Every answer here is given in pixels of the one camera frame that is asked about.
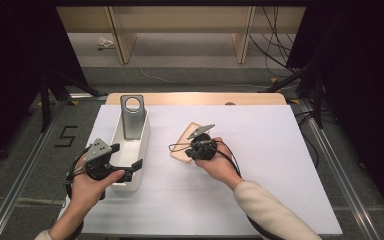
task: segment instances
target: human hand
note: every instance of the human hand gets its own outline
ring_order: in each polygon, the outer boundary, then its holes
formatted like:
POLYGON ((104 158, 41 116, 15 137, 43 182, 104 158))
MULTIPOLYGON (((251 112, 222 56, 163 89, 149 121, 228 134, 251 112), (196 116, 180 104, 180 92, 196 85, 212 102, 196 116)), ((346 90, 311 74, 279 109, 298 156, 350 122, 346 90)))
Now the human hand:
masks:
MULTIPOLYGON (((79 160, 76 166, 84 167, 79 160)), ((67 239, 80 226, 90 209, 98 203, 101 194, 111 184, 124 175, 124 171, 116 171, 101 181, 91 179, 87 174, 79 174, 73 179, 71 201, 60 219, 49 230, 52 239, 67 239)))
MULTIPOLYGON (((85 167, 85 162, 82 160, 84 156, 85 154, 80 157, 76 168, 85 167)), ((105 189, 120 179, 124 173, 123 170, 115 171, 100 181, 90 178, 87 174, 75 176, 73 179, 70 204, 81 206, 87 211, 90 210, 98 203, 99 198, 105 189)))
MULTIPOLYGON (((223 139, 216 137, 217 150, 232 158, 232 153, 224 144, 223 139)), ((195 164, 203 168, 212 178, 225 183, 230 189, 234 189, 243 180, 232 164, 221 154, 216 153, 211 160, 195 160, 195 164)))

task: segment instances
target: gray floor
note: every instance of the gray floor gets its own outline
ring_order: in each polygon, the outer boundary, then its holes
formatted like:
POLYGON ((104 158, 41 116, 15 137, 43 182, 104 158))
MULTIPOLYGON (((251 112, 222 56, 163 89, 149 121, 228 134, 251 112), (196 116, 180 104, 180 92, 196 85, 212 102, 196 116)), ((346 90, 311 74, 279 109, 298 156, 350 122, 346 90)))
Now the gray floor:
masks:
MULTIPOLYGON (((99 37, 112 40, 110 34, 70 35, 89 84, 102 92, 256 92, 271 85, 274 75, 268 71, 267 66, 275 74, 290 74, 272 61, 268 61, 266 66, 265 57, 252 43, 248 47, 245 64, 237 64, 228 34, 140 34, 134 54, 126 65, 119 64, 114 50, 97 50, 99 37)), ((263 49, 267 48, 267 42, 261 36, 253 38, 263 49)), ((291 44, 286 36, 282 36, 282 42, 285 45, 291 44)), ((270 53, 276 59, 283 60, 278 48, 271 47, 270 53)), ((295 84, 282 90, 286 98, 295 97, 295 84)), ((81 92, 74 87, 69 87, 69 90, 81 92)), ((0 159, 0 206, 40 136, 41 110, 38 101, 31 105, 32 115, 25 117, 13 140, 6 146, 9 157, 0 159)), ((55 125, 49 132, 34 171, 0 239, 33 239, 38 232, 52 225, 64 203, 62 179, 72 159, 85 146, 102 104, 104 101, 99 99, 81 100, 64 105, 62 112, 54 116, 57 119, 55 125), (60 138, 66 126, 76 126, 66 129, 66 135, 75 136, 75 139, 71 147, 57 147, 70 142, 69 139, 60 138)), ((291 108, 295 113, 303 111, 300 104, 291 104, 291 108)), ((324 108, 329 108, 328 103, 324 104, 324 108)), ((57 106, 53 105, 52 109, 57 113, 57 106)), ((358 156, 334 115, 324 113, 323 119, 323 131, 373 220, 380 239, 384 239, 382 196, 367 172, 357 165, 358 156)), ((317 171, 344 232, 342 236, 325 239, 364 239, 308 122, 303 124, 303 133, 316 146, 320 155, 317 171)), ((315 151, 310 145, 308 148, 313 159, 316 159, 315 151)), ((81 236, 80 239, 106 238, 81 236)))

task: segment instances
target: metal bracket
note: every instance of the metal bracket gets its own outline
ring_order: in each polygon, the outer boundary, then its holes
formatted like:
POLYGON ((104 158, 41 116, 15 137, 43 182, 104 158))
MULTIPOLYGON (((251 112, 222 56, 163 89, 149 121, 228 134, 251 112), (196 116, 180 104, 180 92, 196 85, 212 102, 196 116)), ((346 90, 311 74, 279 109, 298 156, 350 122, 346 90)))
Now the metal bracket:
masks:
POLYGON ((206 131, 210 130, 214 126, 215 126, 215 124, 210 124, 210 125, 207 125, 207 126, 199 127, 197 129, 195 129, 195 131, 193 131, 191 133, 191 135, 189 135, 189 137, 187 139, 189 140, 189 139, 192 139, 192 138, 196 138, 199 135, 201 135, 201 134, 205 133, 206 131))
POLYGON ((88 163, 98 157, 101 157, 111 152, 112 148, 108 146, 108 144, 106 144, 104 141, 102 141, 102 139, 97 138, 95 142, 91 144, 89 151, 86 153, 86 156, 83 161, 85 163, 88 163))
POLYGON ((142 95, 121 96, 121 117, 123 121, 124 139, 140 140, 145 123, 146 110, 142 95), (139 103, 137 109, 129 108, 126 104, 129 99, 136 99, 139 103))

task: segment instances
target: white sweater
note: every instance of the white sweater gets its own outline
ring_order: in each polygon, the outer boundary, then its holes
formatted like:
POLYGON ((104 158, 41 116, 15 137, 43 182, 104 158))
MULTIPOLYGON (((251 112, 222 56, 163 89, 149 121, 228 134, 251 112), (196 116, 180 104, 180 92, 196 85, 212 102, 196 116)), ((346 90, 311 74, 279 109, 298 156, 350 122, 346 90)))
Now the white sweater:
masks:
MULTIPOLYGON (((321 239, 297 215, 255 182, 244 181, 233 191, 239 207, 265 231, 287 240, 321 239)), ((35 240, 53 240, 49 230, 35 240)))

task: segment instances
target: white box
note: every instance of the white box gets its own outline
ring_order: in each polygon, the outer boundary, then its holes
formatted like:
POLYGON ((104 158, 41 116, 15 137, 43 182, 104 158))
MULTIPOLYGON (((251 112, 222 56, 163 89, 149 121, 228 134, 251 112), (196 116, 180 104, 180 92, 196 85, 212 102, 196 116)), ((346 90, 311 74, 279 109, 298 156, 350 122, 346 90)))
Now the white box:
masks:
MULTIPOLYGON (((145 110, 145 122, 142 128, 142 134, 139 140, 126 140, 124 139, 123 119, 121 113, 115 128, 112 138, 112 143, 120 144, 120 151, 113 153, 110 159, 110 164, 114 167, 130 167, 139 159, 143 159, 142 169, 145 166, 146 148, 149 139, 149 116, 148 111, 145 110)), ((139 188, 142 178, 142 169, 133 174, 131 182, 114 183, 111 188, 114 191, 136 191, 139 188)))

